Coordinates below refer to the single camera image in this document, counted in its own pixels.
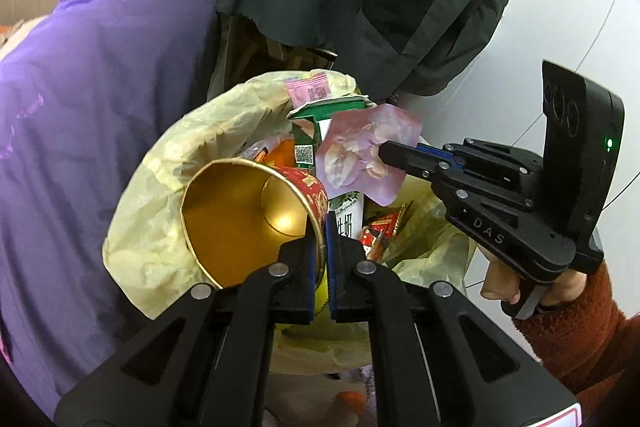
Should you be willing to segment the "red fleece sleeve forearm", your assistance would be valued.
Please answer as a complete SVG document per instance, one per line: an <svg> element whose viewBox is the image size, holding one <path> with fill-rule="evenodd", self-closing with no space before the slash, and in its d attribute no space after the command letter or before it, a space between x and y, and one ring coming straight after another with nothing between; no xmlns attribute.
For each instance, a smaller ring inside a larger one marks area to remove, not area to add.
<svg viewBox="0 0 640 427"><path fill-rule="evenodd" d="M639 353L639 317L613 298L608 268L589 275L571 303L543 307L515 327L542 365L576 395L582 415L594 413Z"/></svg>

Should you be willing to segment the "right hand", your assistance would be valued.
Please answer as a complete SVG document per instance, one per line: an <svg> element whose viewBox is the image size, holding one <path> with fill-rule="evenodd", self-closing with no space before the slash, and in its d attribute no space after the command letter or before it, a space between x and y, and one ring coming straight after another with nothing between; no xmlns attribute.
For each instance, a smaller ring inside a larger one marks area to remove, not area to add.
<svg viewBox="0 0 640 427"><path fill-rule="evenodd" d="M480 252L489 262L480 295L516 305L521 299L521 277L486 248L480 247ZM566 270L542 295L540 303L545 307L571 303L582 295L586 284L586 274Z"/></svg>

